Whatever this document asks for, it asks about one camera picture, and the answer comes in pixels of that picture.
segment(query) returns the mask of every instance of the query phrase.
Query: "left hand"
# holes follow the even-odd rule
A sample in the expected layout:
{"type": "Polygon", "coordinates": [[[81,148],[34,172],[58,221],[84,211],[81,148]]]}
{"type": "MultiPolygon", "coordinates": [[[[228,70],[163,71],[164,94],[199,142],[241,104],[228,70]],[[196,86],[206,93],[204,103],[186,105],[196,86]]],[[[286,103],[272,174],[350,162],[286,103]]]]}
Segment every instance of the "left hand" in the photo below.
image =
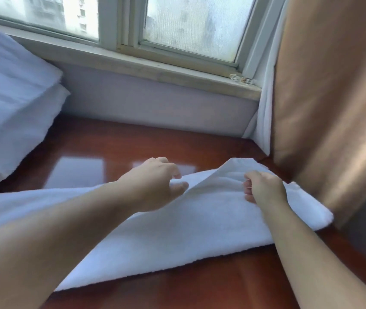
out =
{"type": "Polygon", "coordinates": [[[166,157],[158,157],[146,160],[113,184],[137,212],[154,211],[181,196],[189,187],[187,182],[170,185],[172,178],[181,178],[179,169],[166,157]]]}

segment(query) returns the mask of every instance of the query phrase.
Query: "glossy wooden surface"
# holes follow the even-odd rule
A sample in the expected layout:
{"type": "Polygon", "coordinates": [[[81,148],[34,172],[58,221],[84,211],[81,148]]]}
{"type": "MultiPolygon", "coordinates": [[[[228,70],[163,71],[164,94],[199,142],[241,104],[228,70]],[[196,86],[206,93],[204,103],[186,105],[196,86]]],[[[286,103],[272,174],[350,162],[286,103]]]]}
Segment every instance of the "glossy wooden surface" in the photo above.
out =
{"type": "MultiPolygon", "coordinates": [[[[0,192],[93,186],[116,180],[152,156],[168,157],[183,174],[217,168],[231,157],[253,157],[288,179],[250,140],[62,116],[15,173],[0,182],[0,192]]],[[[332,227],[320,235],[366,282],[365,257],[332,227]]],[[[270,245],[57,292],[43,308],[273,309],[298,304],[270,245]]]]}

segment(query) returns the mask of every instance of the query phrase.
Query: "folded towel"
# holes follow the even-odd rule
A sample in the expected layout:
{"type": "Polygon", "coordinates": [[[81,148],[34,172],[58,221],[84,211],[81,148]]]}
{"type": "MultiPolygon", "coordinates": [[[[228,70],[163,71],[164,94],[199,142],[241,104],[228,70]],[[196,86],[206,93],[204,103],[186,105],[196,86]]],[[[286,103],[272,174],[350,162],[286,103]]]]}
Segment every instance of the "folded towel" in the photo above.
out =
{"type": "Polygon", "coordinates": [[[0,181],[46,135],[68,91],[62,72],[0,33],[0,181]]]}
{"type": "MultiPolygon", "coordinates": [[[[64,290],[181,266],[195,260],[273,243],[260,209],[244,199],[246,171],[270,172],[254,159],[232,158],[217,170],[184,176],[184,195],[150,213],[137,213],[98,244],[57,287],[64,290]]],[[[332,213],[296,183],[286,184],[292,209],[312,229],[332,213]]],[[[0,194],[0,225],[92,188],[0,194]]]]}

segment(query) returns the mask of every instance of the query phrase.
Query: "frosted glass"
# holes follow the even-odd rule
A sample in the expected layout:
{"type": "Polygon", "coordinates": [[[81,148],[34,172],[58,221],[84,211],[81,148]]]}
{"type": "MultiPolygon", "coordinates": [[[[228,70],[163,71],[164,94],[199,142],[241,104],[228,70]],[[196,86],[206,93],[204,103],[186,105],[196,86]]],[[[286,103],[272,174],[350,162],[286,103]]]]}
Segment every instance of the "frosted glass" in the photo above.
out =
{"type": "Polygon", "coordinates": [[[148,0],[143,38],[233,62],[253,1],[148,0]]]}
{"type": "Polygon", "coordinates": [[[0,0],[0,17],[98,39],[98,0],[0,0]]]}

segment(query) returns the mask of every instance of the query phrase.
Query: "window sill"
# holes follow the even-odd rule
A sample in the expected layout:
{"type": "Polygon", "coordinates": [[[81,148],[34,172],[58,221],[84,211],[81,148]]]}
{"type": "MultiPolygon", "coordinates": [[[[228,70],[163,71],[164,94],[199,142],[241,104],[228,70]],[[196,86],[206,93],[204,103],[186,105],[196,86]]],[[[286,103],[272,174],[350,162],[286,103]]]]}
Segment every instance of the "window sill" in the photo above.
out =
{"type": "Polygon", "coordinates": [[[27,50],[49,61],[108,70],[250,100],[259,100],[261,95],[261,88],[257,86],[246,86],[213,74],[127,56],[92,45],[1,25],[0,32],[12,36],[27,50]]]}

